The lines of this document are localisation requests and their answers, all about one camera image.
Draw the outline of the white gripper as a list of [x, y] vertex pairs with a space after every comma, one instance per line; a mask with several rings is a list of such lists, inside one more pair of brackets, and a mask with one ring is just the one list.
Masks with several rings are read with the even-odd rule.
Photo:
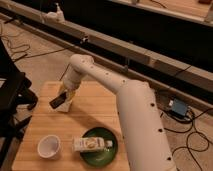
[[62, 93], [66, 93], [66, 100], [65, 101], [71, 101], [73, 97], [75, 96], [75, 91], [76, 89], [79, 88], [80, 86], [80, 81], [79, 80], [71, 80], [71, 79], [64, 79], [63, 84], [59, 89], [58, 94], [61, 95]]

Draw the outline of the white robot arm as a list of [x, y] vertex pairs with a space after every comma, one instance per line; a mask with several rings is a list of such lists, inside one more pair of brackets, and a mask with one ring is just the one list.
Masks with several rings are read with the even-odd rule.
[[69, 64], [61, 89], [67, 95], [60, 106], [62, 112], [69, 111], [74, 92], [79, 88], [82, 78], [91, 76], [116, 95], [130, 170], [177, 171], [156, 97], [148, 82], [129, 79], [97, 66], [89, 55], [74, 54]]

